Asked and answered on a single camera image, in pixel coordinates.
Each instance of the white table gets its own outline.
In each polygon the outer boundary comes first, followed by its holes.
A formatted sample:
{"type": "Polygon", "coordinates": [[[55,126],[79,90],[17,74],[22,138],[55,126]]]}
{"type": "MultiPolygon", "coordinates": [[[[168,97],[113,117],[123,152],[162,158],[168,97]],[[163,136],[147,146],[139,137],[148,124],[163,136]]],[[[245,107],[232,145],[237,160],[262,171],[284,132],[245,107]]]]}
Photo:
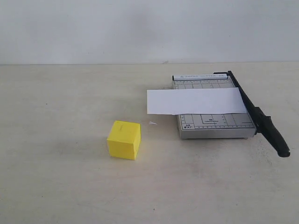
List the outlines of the white table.
{"type": "Polygon", "coordinates": [[[0,66],[0,223],[294,224],[299,63],[0,66]],[[173,74],[232,70],[291,149],[267,140],[180,140],[147,115],[173,74]],[[142,125],[136,161],[110,158],[115,120],[142,125]],[[158,125],[149,125],[153,121],[158,125]]]}

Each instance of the yellow cube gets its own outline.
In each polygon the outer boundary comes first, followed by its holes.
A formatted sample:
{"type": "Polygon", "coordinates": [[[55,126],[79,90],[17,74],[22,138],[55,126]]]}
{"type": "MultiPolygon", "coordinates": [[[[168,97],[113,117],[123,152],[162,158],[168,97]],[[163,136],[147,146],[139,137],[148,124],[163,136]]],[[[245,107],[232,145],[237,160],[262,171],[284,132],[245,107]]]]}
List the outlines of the yellow cube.
{"type": "Polygon", "coordinates": [[[107,138],[110,156],[135,160],[140,141],[140,124],[117,120],[107,138]]]}

